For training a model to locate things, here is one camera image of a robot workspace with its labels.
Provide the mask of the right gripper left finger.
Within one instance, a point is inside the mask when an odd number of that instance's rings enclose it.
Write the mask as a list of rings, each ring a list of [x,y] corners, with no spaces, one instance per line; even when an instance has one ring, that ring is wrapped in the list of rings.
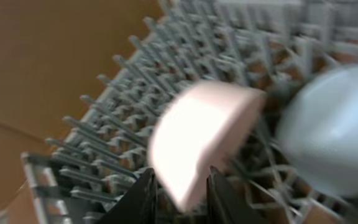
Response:
[[[156,224],[157,181],[153,168],[148,168],[96,224]]]

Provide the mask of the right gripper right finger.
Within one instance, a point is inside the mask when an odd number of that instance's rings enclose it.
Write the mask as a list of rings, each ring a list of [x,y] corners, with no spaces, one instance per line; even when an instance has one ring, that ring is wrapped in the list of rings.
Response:
[[[214,166],[209,167],[206,199],[210,224],[268,224],[240,199],[233,186]]]

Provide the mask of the pink bowl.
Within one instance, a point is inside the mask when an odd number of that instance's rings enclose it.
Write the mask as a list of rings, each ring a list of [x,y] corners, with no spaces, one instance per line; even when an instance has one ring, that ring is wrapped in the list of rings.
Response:
[[[211,166],[228,167],[261,117],[264,91],[203,80],[179,93],[157,120],[147,160],[182,213],[206,195]]]

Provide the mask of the light blue bowl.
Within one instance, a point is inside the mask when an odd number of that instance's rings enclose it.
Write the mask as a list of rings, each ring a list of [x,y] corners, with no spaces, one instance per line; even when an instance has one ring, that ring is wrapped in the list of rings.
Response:
[[[276,138],[314,189],[358,197],[358,65],[335,68],[305,85],[280,119]]]

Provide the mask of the grey dishwasher rack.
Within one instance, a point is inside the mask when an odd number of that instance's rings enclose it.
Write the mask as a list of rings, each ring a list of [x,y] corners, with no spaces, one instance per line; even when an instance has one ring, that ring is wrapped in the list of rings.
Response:
[[[320,73],[358,63],[358,1],[161,1],[150,35],[130,36],[135,54],[114,60],[113,79],[82,119],[71,116],[49,156],[23,153],[39,223],[96,223],[148,168],[146,143],[169,102],[198,80],[268,93],[262,124],[226,172],[270,223],[344,223],[348,204],[311,188],[273,136],[284,107]]]

